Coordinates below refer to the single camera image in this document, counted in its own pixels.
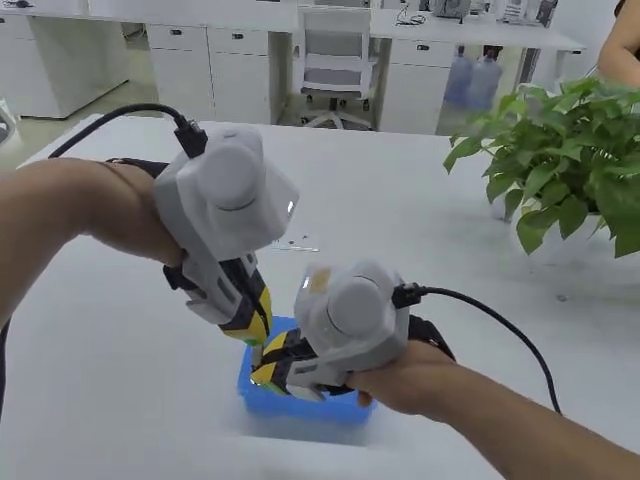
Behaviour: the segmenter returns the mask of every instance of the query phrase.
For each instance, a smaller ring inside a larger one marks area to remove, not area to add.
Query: office chair
[[[367,8],[298,7],[298,32],[293,35],[292,86],[295,93],[330,98],[329,111],[308,111],[303,125],[318,127],[343,122],[371,128],[371,122],[338,111],[338,101],[363,101],[368,111],[377,58],[369,36],[371,13]]]

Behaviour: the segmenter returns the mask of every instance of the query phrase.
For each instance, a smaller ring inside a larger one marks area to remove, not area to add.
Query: potted plant
[[[596,78],[565,83],[560,95],[519,89],[476,117],[471,136],[451,138],[444,166],[450,173],[462,157],[491,155],[487,197],[504,196],[529,255],[554,230],[566,240],[586,226],[587,238],[608,228],[616,258],[629,255],[640,251],[639,102],[640,92]]]

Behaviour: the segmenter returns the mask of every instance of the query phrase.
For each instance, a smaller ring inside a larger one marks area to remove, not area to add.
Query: black cable
[[[468,305],[471,305],[472,307],[477,308],[478,310],[483,311],[490,317],[493,317],[502,326],[504,326],[507,330],[513,333],[516,337],[518,337],[527,346],[527,348],[531,350],[531,353],[533,353],[533,356],[536,358],[536,360],[540,364],[540,368],[542,368],[542,372],[544,373],[544,377],[547,381],[547,388],[549,389],[549,397],[551,398],[551,404],[553,405],[553,409],[559,415],[563,415],[562,410],[560,409],[560,404],[558,402],[558,395],[556,393],[556,387],[553,381],[553,375],[551,375],[551,370],[549,370],[549,366],[547,365],[547,362],[545,361],[544,357],[542,356],[538,348],[534,345],[534,343],[531,340],[529,340],[529,337],[527,337],[518,327],[516,327],[513,323],[511,323],[509,320],[504,318],[498,312],[493,310],[491,307],[488,307],[484,303],[476,300],[475,298],[469,297],[468,295],[465,295],[463,293],[456,292],[454,290],[448,290],[446,288],[434,288],[434,287],[418,287],[416,292],[421,297],[426,295],[444,295],[445,297],[450,297],[450,298],[455,298],[456,300],[460,300]]]
[[[49,155],[49,158],[58,158],[64,155],[71,147],[87,138],[89,135],[102,127],[104,124],[109,123],[111,120],[127,115],[128,113],[146,111],[162,112],[170,115],[171,117],[173,117],[179,129],[186,128],[189,125],[187,119],[183,115],[181,115],[180,112],[171,107],[167,107],[166,105],[161,105],[158,103],[134,103],[132,105],[116,108],[112,112],[103,115],[91,125],[85,127],[81,132],[77,133],[69,140],[64,142],[51,155]]]
[[[5,348],[7,335],[9,334],[9,322],[0,331],[0,421],[2,420],[2,406],[4,404],[4,389],[7,383],[7,365]]]

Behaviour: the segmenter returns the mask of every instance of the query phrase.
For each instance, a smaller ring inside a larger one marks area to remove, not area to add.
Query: person's arm
[[[0,177],[0,328],[62,246],[81,234],[167,264],[180,249],[137,167],[46,160]]]
[[[508,480],[640,478],[639,456],[428,345],[410,342],[403,359],[355,374],[350,385],[395,410],[450,425]]]
[[[616,82],[640,87],[640,0],[626,0],[618,19],[604,43],[598,68],[605,77]]]

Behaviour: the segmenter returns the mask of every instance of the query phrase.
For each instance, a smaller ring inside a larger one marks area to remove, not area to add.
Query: drawer
[[[211,28],[209,29],[209,51],[211,53],[268,55],[269,32]]]
[[[163,50],[198,51],[207,49],[205,27],[147,25],[149,47]]]
[[[29,18],[23,15],[0,15],[0,38],[33,40]]]
[[[393,40],[389,62],[398,65],[451,67],[454,48],[453,43]]]

